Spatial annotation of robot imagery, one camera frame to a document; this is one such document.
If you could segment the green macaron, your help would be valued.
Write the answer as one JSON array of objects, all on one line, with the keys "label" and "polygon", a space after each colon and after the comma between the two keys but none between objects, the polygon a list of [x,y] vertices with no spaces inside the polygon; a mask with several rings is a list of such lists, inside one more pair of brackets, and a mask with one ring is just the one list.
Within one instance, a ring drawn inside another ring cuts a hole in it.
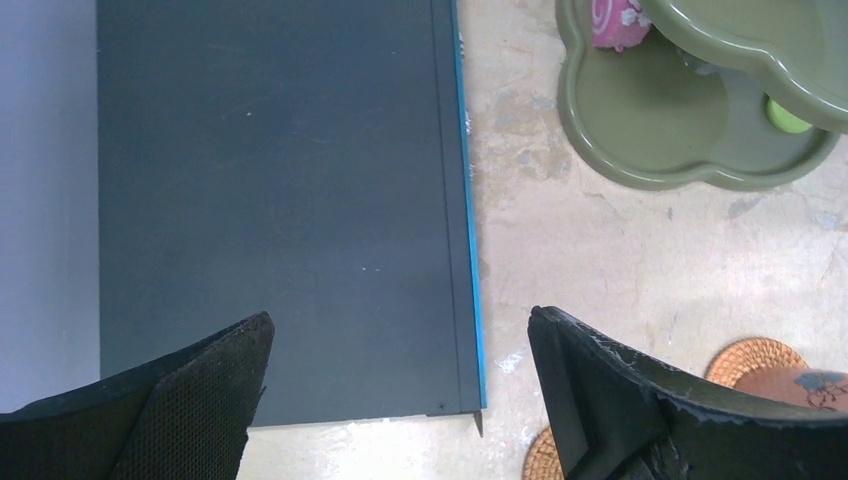
[{"label": "green macaron", "polygon": [[782,132],[800,134],[812,128],[810,123],[786,110],[773,98],[768,98],[765,111],[771,124]]}]

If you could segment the woven rattan coaster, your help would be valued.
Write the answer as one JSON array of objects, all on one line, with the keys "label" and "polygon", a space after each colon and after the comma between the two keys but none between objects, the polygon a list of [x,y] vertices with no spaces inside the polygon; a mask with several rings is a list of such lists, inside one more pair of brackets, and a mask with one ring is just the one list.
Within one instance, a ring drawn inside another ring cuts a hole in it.
[{"label": "woven rattan coaster", "polygon": [[741,378],[753,372],[807,367],[807,362],[789,345],[767,337],[748,337],[718,352],[708,365],[704,378],[714,384],[734,388]]},{"label": "woven rattan coaster", "polygon": [[550,427],[541,430],[530,445],[524,459],[521,479],[565,479],[555,439]]}]

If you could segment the pink mug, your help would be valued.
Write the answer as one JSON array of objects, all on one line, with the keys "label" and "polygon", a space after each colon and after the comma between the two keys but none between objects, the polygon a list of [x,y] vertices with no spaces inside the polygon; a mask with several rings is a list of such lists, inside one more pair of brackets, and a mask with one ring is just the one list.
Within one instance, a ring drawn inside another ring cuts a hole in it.
[{"label": "pink mug", "polygon": [[762,398],[832,412],[847,411],[847,373],[774,367],[743,375],[734,389]]}]

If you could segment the green three-tier stand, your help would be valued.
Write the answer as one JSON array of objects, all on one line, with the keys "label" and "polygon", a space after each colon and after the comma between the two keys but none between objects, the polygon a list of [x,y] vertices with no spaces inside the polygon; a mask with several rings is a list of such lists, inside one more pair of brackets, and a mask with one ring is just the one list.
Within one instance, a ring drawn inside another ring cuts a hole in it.
[{"label": "green three-tier stand", "polygon": [[[560,1],[558,87],[580,157],[619,184],[745,191],[814,170],[847,132],[843,1],[640,1],[652,21],[617,52],[592,43],[591,1]],[[773,98],[812,128],[789,134]]]}]

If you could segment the pink strawberry roll cake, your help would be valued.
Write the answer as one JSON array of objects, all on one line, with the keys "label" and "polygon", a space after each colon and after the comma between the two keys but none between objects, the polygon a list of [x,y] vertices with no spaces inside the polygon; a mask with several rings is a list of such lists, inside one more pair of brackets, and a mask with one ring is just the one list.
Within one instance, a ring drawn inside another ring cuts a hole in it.
[{"label": "pink strawberry roll cake", "polygon": [[590,13],[595,48],[622,52],[640,44],[652,27],[639,0],[592,0]]}]

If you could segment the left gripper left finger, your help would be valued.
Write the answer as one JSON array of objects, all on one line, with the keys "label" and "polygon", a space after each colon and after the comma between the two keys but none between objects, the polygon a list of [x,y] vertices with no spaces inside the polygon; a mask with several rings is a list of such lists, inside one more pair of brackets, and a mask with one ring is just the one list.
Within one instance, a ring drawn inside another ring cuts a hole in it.
[{"label": "left gripper left finger", "polygon": [[4,479],[234,479],[274,338],[261,312],[1,417]]}]

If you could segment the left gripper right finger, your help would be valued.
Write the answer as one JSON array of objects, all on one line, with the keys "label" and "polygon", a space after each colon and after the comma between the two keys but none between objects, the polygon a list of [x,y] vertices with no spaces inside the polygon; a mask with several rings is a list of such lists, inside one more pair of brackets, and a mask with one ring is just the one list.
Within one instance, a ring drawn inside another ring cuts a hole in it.
[{"label": "left gripper right finger", "polygon": [[555,307],[528,337],[569,479],[843,479],[847,417],[717,385]]}]

